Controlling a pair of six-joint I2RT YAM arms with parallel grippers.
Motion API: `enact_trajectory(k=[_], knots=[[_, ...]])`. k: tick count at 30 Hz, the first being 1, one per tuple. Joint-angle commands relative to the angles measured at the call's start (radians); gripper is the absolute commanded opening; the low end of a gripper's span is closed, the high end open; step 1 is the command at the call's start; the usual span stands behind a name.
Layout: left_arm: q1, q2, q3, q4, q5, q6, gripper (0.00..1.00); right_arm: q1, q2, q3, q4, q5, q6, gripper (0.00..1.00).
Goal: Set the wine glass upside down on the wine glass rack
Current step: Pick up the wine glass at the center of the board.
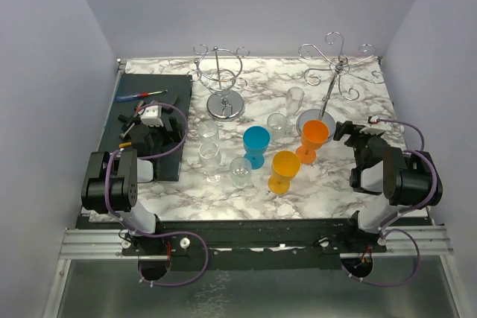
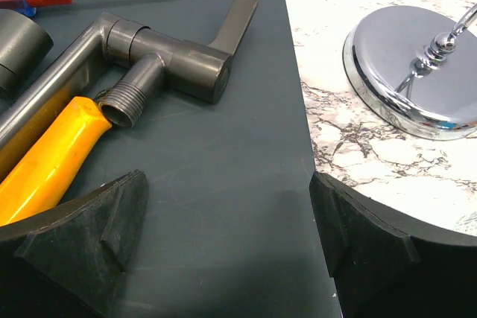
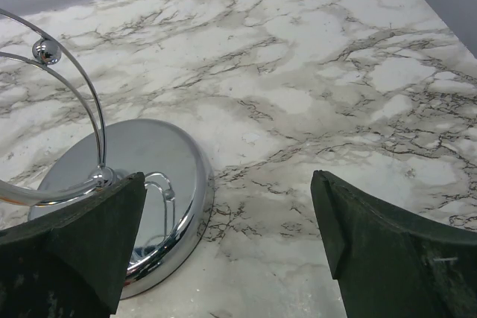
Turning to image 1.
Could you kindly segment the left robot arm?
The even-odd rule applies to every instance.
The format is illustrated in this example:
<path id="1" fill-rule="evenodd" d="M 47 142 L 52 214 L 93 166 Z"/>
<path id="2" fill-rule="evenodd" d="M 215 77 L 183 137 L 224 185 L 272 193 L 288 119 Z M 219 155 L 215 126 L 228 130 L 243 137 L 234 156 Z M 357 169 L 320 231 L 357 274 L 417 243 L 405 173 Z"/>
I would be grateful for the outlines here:
<path id="1" fill-rule="evenodd" d="M 81 189 L 82 206 L 108 215 L 131 235 L 140 236 L 139 245 L 146 253 L 160 253 L 169 234 L 157 230 L 159 218 L 138 201 L 137 162 L 167 156 L 182 147 L 185 140 L 181 138 L 172 149 L 142 159 L 132 147 L 91 153 Z"/>

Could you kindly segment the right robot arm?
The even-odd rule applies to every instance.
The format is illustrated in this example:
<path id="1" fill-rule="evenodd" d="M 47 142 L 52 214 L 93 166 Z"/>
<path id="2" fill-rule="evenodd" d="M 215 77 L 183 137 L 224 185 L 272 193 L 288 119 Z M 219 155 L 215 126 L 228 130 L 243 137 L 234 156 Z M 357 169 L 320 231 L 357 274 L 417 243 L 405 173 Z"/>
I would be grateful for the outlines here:
<path id="1" fill-rule="evenodd" d="M 402 150 L 388 144 L 379 124 L 401 124 L 420 137 L 419 150 Z M 418 127 L 403 121 L 368 118 L 368 124 L 338 122 L 333 139 L 353 149 L 356 166 L 350 171 L 350 187 L 355 192 L 376 195 L 364 209 L 348 220 L 343 233 L 344 246 L 360 252 L 385 236 L 384 230 L 404 214 L 427 206 L 436 206 L 443 196 L 443 183 L 431 155 L 425 151 L 425 139 Z"/>

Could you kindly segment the small clear wine glass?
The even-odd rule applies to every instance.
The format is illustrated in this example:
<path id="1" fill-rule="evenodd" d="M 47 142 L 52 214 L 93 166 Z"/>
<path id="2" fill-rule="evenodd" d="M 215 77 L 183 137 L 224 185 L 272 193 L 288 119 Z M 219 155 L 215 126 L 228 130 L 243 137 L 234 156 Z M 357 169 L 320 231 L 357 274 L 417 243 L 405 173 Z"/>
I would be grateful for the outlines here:
<path id="1" fill-rule="evenodd" d="M 252 165 L 244 157 L 235 158 L 230 163 L 230 177 L 236 188 L 245 188 L 251 178 Z"/>

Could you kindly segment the clear ribbed wine glass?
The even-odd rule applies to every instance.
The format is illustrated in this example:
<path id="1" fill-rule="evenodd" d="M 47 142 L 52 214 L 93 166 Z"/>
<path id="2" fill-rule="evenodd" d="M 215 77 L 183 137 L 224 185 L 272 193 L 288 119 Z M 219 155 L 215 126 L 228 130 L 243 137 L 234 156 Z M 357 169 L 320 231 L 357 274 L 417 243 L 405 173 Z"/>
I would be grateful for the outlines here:
<path id="1" fill-rule="evenodd" d="M 205 143 L 215 143 L 219 145 L 219 132 L 218 132 L 218 125 L 212 121 L 202 121 L 198 125 L 198 136 L 200 139 L 201 144 Z"/>

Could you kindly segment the tall clear flute glass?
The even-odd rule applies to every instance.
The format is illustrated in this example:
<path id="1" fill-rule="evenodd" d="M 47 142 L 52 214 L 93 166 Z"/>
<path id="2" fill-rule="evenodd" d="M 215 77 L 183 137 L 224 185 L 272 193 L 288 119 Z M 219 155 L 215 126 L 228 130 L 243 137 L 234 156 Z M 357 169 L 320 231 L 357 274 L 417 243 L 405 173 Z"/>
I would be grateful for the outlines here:
<path id="1" fill-rule="evenodd" d="M 304 91 L 300 87 L 294 86 L 288 89 L 285 97 L 286 133 L 289 133 L 292 129 L 291 120 L 301 108 L 303 98 Z"/>

